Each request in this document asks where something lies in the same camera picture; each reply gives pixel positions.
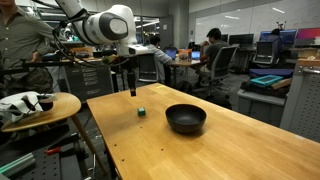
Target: white robotic hand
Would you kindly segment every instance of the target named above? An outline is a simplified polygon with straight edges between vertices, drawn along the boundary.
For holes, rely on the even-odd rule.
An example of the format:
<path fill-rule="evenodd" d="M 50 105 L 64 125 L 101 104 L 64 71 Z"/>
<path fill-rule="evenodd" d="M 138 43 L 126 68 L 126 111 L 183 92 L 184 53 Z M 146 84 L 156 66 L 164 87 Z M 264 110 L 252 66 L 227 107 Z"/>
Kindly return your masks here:
<path fill-rule="evenodd" d="M 109 10 L 89 15 L 78 0 L 56 0 L 72 21 L 79 39 L 88 45 L 116 43 L 118 56 L 145 54 L 146 47 L 137 44 L 136 27 L 131 9 L 114 5 Z"/>

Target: wooden table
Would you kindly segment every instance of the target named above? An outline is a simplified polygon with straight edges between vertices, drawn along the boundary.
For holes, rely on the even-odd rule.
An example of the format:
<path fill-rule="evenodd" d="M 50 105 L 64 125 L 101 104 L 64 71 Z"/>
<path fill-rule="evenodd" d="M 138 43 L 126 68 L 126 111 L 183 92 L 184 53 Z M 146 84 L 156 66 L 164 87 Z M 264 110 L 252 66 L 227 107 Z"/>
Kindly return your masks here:
<path fill-rule="evenodd" d="M 123 179 L 320 178 L 319 143 L 164 85 L 87 102 Z M 171 130 L 165 110 L 179 103 L 206 111 L 201 132 Z M 145 117 L 138 107 L 145 107 Z"/>
<path fill-rule="evenodd" d="M 176 59 L 171 61 L 169 66 L 173 67 L 173 83 L 174 86 L 177 84 L 177 67 L 184 67 L 185 68 L 185 80 L 188 81 L 188 68 L 197 66 L 200 64 L 206 64 L 207 61 L 200 61 L 200 60 L 179 60 Z"/>
<path fill-rule="evenodd" d="M 54 93 L 55 96 L 57 97 L 56 101 L 53 101 L 53 107 L 45 112 L 41 112 L 39 116 L 33 118 L 33 119 L 28 119 L 24 120 L 21 119 L 20 121 L 11 124 L 10 126 L 2 129 L 2 132 L 16 132 L 16 131 L 21 131 L 25 129 L 30 129 L 50 123 L 54 123 L 57 121 L 64 120 L 68 117 L 71 117 L 72 121 L 78 128 L 79 133 L 81 134 L 83 140 L 86 142 L 88 145 L 90 151 L 92 154 L 96 155 L 96 159 L 99 163 L 99 166 L 102 168 L 103 172 L 107 174 L 107 171 L 100 159 L 99 156 L 97 156 L 97 152 L 90 141 L 86 131 L 82 127 L 82 124 L 78 117 L 76 116 L 77 112 L 81 108 L 81 102 L 80 100 L 75 97 L 72 94 L 69 93 Z"/>

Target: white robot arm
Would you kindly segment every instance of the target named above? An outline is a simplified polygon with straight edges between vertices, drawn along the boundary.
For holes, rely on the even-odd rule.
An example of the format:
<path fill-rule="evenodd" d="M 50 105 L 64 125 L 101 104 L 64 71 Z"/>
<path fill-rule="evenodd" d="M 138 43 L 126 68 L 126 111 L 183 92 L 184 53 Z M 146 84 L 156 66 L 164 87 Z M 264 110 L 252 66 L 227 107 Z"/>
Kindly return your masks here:
<path fill-rule="evenodd" d="M 146 47 L 137 44 L 136 27 L 131 9 L 114 5 L 109 10 L 89 15 L 78 0 L 56 0 L 72 21 L 79 38 L 88 45 L 116 43 L 119 56 L 145 54 Z"/>

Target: floor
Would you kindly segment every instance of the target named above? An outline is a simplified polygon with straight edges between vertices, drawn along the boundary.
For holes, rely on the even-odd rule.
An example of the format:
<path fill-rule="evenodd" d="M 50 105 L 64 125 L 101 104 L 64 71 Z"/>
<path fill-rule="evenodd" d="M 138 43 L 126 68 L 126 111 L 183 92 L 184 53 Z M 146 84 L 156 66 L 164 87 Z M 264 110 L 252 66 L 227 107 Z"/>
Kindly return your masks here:
<path fill-rule="evenodd" d="M 181 68 L 181 69 L 179 69 L 179 71 L 182 73 L 177 75 L 177 82 L 180 82 L 185 79 L 185 74 L 183 72 L 183 69 Z M 194 84 L 197 81 L 197 79 L 198 79 L 198 75 L 194 72 L 194 70 L 189 69 L 188 81 L 191 82 L 192 84 Z M 249 79 L 249 77 L 247 75 L 230 74 L 230 76 L 228 78 L 224 79 L 224 81 L 223 81 L 222 91 L 230 96 L 229 103 L 231 104 L 232 110 L 234 110 L 234 111 L 237 111 L 237 109 L 238 109 L 237 91 L 239 90 L 241 83 L 244 81 L 247 81 L 248 79 Z M 120 75 L 117 76 L 117 80 L 118 80 L 119 90 L 122 91 L 123 90 L 123 83 L 122 83 Z M 136 82 L 137 87 L 145 86 L 147 84 L 148 83 Z M 219 98 L 224 99 L 224 97 L 225 97 L 224 94 L 221 94 L 221 95 L 218 94 L 216 96 L 217 99 L 219 99 Z M 86 104 L 83 104 L 81 111 L 77 115 L 78 115 L 79 119 L 81 120 L 87 134 L 89 135 L 89 138 L 91 139 L 92 143 L 94 144 L 94 146 L 98 152 L 98 156 L 102 159 L 103 163 L 105 164 L 105 166 L 109 170 L 108 159 L 107 159 L 106 154 L 104 153 L 105 146 L 104 146 L 103 139 L 101 137 L 101 134 L 99 133 L 99 130 L 96 126 L 96 123 L 95 123 L 94 119 L 92 118 L 91 113 L 88 110 L 88 107 Z M 70 120 L 68 120 L 68 124 L 70 126 L 71 132 L 77 131 L 77 129 L 75 128 L 75 126 L 73 125 L 73 123 Z M 111 180 L 112 178 L 110 176 L 110 173 L 108 173 L 108 175 L 105 176 L 102 173 L 100 167 L 98 167 L 98 164 L 95 167 L 95 170 L 94 170 L 95 174 L 93 175 L 93 170 L 92 170 L 92 167 L 94 166 L 93 155 L 90 153 L 89 149 L 87 148 L 87 146 L 85 146 L 85 144 L 84 144 L 84 147 L 86 148 L 86 150 L 89 154 L 89 158 L 86 159 L 86 165 L 87 165 L 88 169 L 90 169 L 89 174 L 92 176 L 92 179 Z"/>

